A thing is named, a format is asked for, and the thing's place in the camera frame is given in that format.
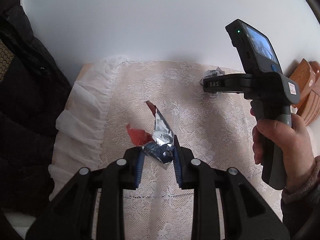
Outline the grey sleeve forearm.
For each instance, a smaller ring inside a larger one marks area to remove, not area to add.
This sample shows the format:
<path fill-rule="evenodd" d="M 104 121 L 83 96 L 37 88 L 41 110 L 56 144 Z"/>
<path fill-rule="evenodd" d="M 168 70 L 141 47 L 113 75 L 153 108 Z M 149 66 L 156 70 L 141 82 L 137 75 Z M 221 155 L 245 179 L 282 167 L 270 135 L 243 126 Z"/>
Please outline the grey sleeve forearm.
<path fill-rule="evenodd" d="M 311 217 L 319 203 L 319 156 L 315 157 L 316 167 L 308 181 L 296 192 L 290 194 L 283 190 L 281 210 L 283 224 L 290 236 L 294 237 Z"/>

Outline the person right hand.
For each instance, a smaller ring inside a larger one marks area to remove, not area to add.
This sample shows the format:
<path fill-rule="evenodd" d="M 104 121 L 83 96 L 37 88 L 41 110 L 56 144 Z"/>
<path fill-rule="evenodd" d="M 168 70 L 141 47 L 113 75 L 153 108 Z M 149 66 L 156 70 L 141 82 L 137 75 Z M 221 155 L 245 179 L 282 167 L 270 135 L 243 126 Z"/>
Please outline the person right hand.
<path fill-rule="evenodd" d="M 293 114 L 291 120 L 292 126 L 289 127 L 277 120 L 261 119 L 252 130 L 256 164 L 260 164 L 263 159 L 263 136 L 272 140 L 282 150 L 287 175 L 285 188 L 288 193 L 302 188 L 316 168 L 310 137 L 303 119 Z"/>

